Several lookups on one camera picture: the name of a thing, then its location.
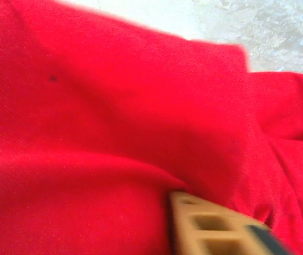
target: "black plastic part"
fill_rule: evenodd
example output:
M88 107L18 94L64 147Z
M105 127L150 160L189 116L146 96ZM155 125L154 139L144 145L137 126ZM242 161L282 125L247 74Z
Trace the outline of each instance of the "black plastic part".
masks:
M292 253L288 252L288 250L286 250L283 245L274 238L270 231L253 225L248 225L247 227L250 228L250 230L274 255L292 255Z

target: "white surface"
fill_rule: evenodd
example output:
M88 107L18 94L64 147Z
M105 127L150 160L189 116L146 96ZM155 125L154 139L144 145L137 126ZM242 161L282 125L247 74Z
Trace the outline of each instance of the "white surface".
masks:
M254 71L303 73L303 0L62 0L186 39L244 45Z

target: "tan plastic piece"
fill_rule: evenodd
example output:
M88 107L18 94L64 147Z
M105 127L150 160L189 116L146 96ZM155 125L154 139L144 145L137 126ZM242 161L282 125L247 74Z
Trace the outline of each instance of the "tan plastic piece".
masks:
M183 192L170 200L177 255L273 255L246 227L263 223Z

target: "red shirt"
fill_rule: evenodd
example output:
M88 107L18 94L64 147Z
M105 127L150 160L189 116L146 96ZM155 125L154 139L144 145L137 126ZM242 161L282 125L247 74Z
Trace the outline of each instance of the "red shirt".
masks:
M0 254L170 254L167 194L303 254L303 75L45 0L0 0Z

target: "red fabric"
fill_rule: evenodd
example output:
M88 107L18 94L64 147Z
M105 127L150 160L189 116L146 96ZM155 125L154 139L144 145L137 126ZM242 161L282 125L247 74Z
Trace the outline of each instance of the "red fabric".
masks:
M0 0L0 254L170 254L167 194L303 254L303 75L42 0Z

